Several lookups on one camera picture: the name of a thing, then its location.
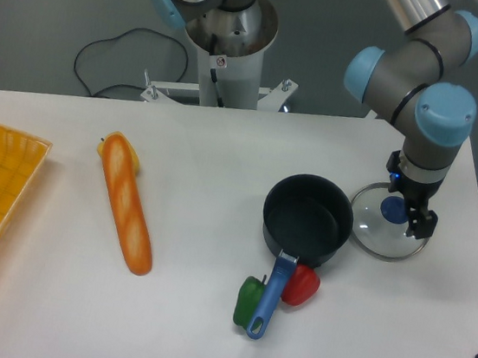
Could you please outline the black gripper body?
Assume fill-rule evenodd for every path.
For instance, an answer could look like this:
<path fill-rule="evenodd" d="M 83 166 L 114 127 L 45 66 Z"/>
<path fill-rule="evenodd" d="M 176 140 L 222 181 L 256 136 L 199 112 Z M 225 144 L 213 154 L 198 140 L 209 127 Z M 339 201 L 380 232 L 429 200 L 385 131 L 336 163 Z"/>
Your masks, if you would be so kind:
<path fill-rule="evenodd" d="M 429 201 L 444 181 L 445 169 L 424 170 L 410 161 L 403 151 L 394 151 L 386 163 L 390 192 L 400 192 L 407 212 L 422 218 L 430 216 Z"/>

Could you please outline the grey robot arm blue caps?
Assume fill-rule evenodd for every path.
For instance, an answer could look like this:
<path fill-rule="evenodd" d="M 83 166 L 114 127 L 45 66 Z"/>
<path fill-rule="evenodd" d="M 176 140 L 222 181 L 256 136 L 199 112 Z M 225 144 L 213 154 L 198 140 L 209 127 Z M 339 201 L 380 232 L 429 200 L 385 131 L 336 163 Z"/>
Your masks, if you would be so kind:
<path fill-rule="evenodd" d="M 389 188 L 404 198 L 407 235 L 432 236 L 428 202 L 444 181 L 476 119 L 476 102 L 443 76 L 478 53 L 478 18 L 447 0 L 386 0 L 406 34 L 391 53 L 367 47 L 349 62 L 344 87 L 399 133 L 402 149 L 386 164 Z M 151 0 L 166 25 L 197 48 L 203 106 L 254 109 L 265 50 L 278 33 L 268 0 Z"/>

